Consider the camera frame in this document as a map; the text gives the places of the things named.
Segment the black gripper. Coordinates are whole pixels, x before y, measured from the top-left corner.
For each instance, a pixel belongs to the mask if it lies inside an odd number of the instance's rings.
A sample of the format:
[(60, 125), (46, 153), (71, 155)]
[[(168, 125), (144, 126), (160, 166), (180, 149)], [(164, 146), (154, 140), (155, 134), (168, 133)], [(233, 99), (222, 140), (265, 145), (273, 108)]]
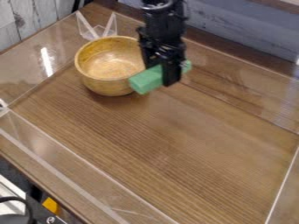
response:
[(184, 0), (142, 0), (144, 26), (136, 28), (144, 68), (160, 63), (163, 85), (170, 87), (180, 81), (186, 46)]

